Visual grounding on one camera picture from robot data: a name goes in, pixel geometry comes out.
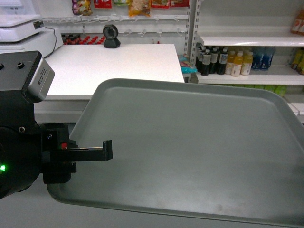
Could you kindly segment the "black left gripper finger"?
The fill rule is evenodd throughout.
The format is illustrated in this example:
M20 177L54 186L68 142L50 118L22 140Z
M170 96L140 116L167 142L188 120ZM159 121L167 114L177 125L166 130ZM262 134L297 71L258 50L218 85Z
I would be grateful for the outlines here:
M112 159L112 140L103 141L102 147L71 148L49 152L50 162L95 162Z

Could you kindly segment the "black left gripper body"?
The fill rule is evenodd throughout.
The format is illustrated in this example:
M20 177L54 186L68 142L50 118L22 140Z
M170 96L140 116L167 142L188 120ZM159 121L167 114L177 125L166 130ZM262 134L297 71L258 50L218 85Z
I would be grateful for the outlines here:
M42 174L45 184L66 183L76 171L71 162L42 162L42 153L77 148L65 123L39 123L33 134L0 129L0 197L28 189Z

